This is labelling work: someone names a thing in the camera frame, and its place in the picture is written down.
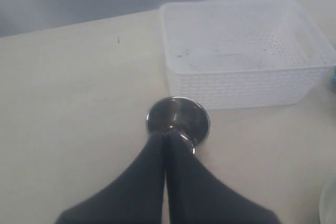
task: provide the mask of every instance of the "white table surface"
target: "white table surface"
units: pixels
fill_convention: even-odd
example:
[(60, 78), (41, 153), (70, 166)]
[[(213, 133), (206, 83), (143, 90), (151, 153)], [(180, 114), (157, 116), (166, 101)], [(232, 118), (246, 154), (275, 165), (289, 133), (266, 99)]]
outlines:
[[(334, 0), (297, 1), (336, 42)], [(159, 15), (6, 37), (0, 49), (0, 223), (53, 223), (145, 144), (147, 110), (168, 95)], [(336, 94), (321, 83), (297, 105), (209, 115), (203, 164), (283, 223), (317, 223), (336, 173)]]

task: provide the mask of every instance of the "white plastic basket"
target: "white plastic basket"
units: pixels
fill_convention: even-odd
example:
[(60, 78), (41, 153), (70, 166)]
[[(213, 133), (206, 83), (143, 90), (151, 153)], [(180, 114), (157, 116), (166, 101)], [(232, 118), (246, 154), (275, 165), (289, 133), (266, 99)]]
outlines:
[(295, 1), (169, 3), (160, 12), (170, 94), (208, 110), (294, 104), (336, 63)]

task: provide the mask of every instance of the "basket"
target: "basket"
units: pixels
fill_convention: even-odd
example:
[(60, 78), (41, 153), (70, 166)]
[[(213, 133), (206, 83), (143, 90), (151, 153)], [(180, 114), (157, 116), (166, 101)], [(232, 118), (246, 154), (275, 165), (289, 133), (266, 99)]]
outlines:
[(168, 3), (160, 13), (170, 94), (207, 110), (295, 104), (336, 63), (292, 0)]

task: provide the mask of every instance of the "table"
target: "table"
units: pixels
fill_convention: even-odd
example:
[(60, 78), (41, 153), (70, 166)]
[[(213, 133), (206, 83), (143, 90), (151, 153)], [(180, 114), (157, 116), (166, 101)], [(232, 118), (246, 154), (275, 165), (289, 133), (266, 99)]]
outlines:
[[(333, 0), (297, 0), (336, 43)], [(167, 96), (156, 10), (0, 39), (0, 222), (53, 223), (113, 181), (146, 142)], [(326, 81), (293, 106), (211, 111), (197, 150), (221, 181), (276, 212), (317, 223), (336, 172), (336, 94)], [(163, 223), (167, 223), (164, 202)]]

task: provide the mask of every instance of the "metal cup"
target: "metal cup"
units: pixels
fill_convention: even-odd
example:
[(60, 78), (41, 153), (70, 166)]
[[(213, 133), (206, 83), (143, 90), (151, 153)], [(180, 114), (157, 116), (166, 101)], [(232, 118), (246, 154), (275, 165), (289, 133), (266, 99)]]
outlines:
[(210, 119), (205, 109), (186, 97), (167, 97), (155, 103), (146, 117), (147, 132), (176, 130), (195, 153), (209, 135)]

